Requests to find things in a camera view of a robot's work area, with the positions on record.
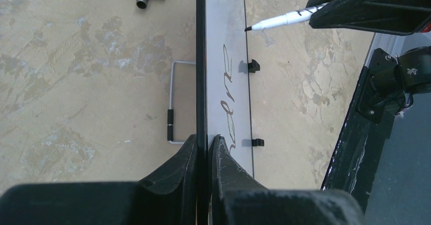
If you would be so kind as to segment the black whiteboard marker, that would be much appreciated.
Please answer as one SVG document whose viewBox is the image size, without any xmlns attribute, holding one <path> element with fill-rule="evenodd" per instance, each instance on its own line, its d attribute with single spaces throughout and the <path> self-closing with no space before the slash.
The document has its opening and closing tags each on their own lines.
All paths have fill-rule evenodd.
<svg viewBox="0 0 431 225">
<path fill-rule="evenodd" d="M 252 26 L 247 27 L 244 31 L 264 30 L 273 27 L 296 24 L 310 20 L 311 16 L 322 9 L 328 3 L 323 3 L 317 6 L 295 10 L 286 14 L 262 20 Z"/>
</svg>

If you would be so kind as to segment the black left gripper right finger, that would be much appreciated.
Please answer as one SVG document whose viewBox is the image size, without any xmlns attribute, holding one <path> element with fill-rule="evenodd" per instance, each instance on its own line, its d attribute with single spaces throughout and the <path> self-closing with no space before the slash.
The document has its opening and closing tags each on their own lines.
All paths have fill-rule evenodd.
<svg viewBox="0 0 431 225">
<path fill-rule="evenodd" d="M 225 138 L 211 145 L 212 224 L 364 224 L 357 201 L 342 190 L 268 189 L 230 155 Z"/>
</svg>

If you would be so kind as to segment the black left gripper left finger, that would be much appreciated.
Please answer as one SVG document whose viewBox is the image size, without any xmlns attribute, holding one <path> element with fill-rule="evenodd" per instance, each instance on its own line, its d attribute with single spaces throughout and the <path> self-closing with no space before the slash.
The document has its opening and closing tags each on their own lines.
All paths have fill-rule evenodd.
<svg viewBox="0 0 431 225">
<path fill-rule="evenodd" d="M 139 181 L 21 184 L 1 196 L 1 224 L 194 224 L 196 136 Z"/>
</svg>

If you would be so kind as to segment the white whiteboard black frame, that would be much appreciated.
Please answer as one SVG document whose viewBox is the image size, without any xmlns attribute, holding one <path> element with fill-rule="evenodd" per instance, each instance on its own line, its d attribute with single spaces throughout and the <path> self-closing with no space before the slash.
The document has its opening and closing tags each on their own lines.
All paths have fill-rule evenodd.
<svg viewBox="0 0 431 225">
<path fill-rule="evenodd" d="M 231 156 L 254 176 L 245 0 L 197 0 L 205 26 L 206 133 L 225 138 Z"/>
</svg>

